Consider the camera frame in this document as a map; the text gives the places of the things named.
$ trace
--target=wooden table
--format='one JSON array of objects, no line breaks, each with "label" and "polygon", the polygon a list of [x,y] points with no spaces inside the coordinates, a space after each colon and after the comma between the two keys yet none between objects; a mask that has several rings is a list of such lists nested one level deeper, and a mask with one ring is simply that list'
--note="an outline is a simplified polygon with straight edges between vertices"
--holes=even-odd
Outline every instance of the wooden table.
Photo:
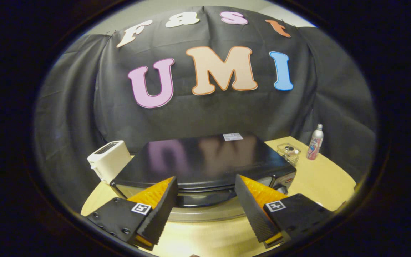
[{"label": "wooden table", "polygon": [[[290,143],[301,150],[289,196],[301,193],[334,211],[353,195],[356,183],[335,163],[321,154],[314,161],[308,160],[305,157],[307,145],[292,137],[266,142],[274,150],[281,143]],[[115,192],[101,182],[86,200],[81,215],[89,215],[113,197],[117,197]],[[247,218],[240,217],[212,222],[168,221],[158,245],[147,252],[162,257],[189,257],[192,254],[200,257],[246,257],[268,250],[256,239]]]}]

